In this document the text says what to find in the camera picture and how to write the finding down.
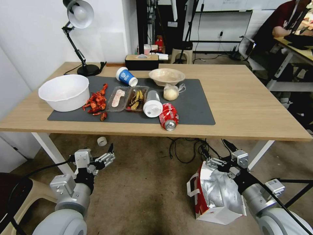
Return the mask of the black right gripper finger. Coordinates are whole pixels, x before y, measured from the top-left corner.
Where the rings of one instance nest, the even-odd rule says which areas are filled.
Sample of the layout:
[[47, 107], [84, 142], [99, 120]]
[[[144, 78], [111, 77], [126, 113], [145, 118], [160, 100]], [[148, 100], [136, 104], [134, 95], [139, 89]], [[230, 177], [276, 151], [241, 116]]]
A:
[[201, 155], [205, 158], [205, 164], [214, 169], [226, 166], [227, 162], [218, 158], [212, 158], [205, 147], [200, 147]]
[[221, 139], [224, 147], [228, 150], [228, 157], [238, 157], [241, 155], [241, 150], [238, 149], [233, 143], [227, 141], [226, 139]]

